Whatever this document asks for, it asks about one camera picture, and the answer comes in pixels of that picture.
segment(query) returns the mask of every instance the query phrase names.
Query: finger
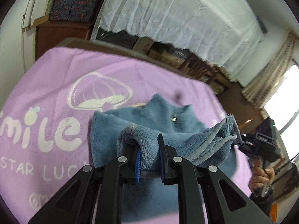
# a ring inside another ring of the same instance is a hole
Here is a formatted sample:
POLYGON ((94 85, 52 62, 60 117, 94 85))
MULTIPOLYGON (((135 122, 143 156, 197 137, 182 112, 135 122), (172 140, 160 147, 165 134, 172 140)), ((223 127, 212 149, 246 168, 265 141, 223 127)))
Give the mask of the finger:
POLYGON ((252 162, 252 166, 253 166, 253 167, 261 167, 261 166, 262 166, 262 162, 261 162, 259 159, 255 159, 255 160, 252 162))
POLYGON ((250 182, 256 182, 256 183, 263 184, 263 183, 269 182, 269 179, 255 174, 255 175, 252 175, 250 182))
POLYGON ((272 183, 273 182, 273 179, 275 177, 275 171, 274 171, 274 168, 266 168, 265 169, 265 172, 266 174, 268 174, 268 177, 269 177, 269 180, 270 182, 272 183))
POLYGON ((260 167, 253 167, 252 169, 251 169, 251 171, 252 171, 252 174, 256 174, 256 175, 259 175, 259 176, 263 176, 263 177, 266 177, 266 178, 268 178, 268 175, 265 173, 265 171, 262 169, 262 168, 260 168, 260 167))
POLYGON ((249 189, 250 189, 250 191, 251 191, 252 193, 254 193, 254 191, 255 191, 256 189, 259 189, 259 188, 261 188, 262 186, 264 186, 263 183, 249 182, 249 184, 248 184, 248 187, 249 187, 249 189))

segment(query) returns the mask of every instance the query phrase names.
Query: metal bolt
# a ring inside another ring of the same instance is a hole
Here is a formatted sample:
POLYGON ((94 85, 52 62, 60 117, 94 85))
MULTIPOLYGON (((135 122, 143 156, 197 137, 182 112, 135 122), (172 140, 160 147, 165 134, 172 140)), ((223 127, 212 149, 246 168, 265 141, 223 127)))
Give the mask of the metal bolt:
POLYGON ((175 156, 175 157, 173 158, 173 160, 174 160, 175 162, 182 162, 182 161, 183 161, 183 159, 182 159, 180 156, 175 156))
POLYGON ((84 172, 90 172, 92 170, 92 166, 90 166, 90 165, 85 165, 84 167, 83 167, 83 171, 84 172))
POLYGON ((120 156, 117 160, 119 162, 126 162, 128 159, 125 156, 120 156))
POLYGON ((218 168, 216 166, 214 166, 214 165, 209 166, 209 171, 210 172, 215 173, 215 172, 217 172, 217 170, 218 170, 218 168))

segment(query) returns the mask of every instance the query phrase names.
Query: beige curtain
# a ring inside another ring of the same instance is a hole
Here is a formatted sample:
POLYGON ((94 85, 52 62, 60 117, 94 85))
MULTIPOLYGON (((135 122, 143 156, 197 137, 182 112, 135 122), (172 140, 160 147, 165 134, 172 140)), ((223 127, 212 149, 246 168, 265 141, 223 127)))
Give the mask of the beige curtain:
POLYGON ((273 93, 277 85, 283 80, 284 74, 292 64, 292 56, 297 37, 289 33, 283 46, 256 75, 255 78, 242 90, 243 96, 255 108, 264 106, 268 96, 273 93))

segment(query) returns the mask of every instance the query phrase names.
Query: black device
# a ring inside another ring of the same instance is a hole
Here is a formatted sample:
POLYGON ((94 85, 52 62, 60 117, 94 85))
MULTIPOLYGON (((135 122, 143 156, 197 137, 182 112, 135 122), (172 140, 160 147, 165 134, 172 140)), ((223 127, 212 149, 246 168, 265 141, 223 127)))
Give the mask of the black device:
MULTIPOLYGON (((165 185, 178 185, 179 223, 205 223, 200 185, 209 224, 271 224, 271 220, 216 166, 201 168, 177 155, 158 136, 160 173, 165 185)), ((79 170, 28 224, 121 224, 122 186, 140 178, 140 148, 104 167, 79 170)))
MULTIPOLYGON (((268 117, 255 130, 254 134, 241 134, 243 143, 239 145, 239 150, 249 158, 258 158, 263 163, 263 170, 269 167, 272 162, 280 158, 280 149, 276 145, 276 128, 274 120, 268 117)), ((254 194, 265 197, 269 189, 268 184, 264 184, 257 189, 254 194)))

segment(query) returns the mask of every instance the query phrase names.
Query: black handle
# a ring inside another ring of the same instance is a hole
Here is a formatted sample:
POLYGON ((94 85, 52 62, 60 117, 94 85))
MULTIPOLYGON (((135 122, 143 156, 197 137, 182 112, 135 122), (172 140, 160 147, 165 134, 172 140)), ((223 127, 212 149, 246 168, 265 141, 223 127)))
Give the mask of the black handle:
MULTIPOLYGON (((264 159, 263 157, 259 157, 261 162, 263 163, 262 169, 265 170, 266 168, 269 167, 270 161, 267 159, 264 159)), ((258 188, 255 190, 254 195, 259 196, 259 197, 265 197, 267 191, 269 188, 269 184, 266 182, 262 187, 258 188)))

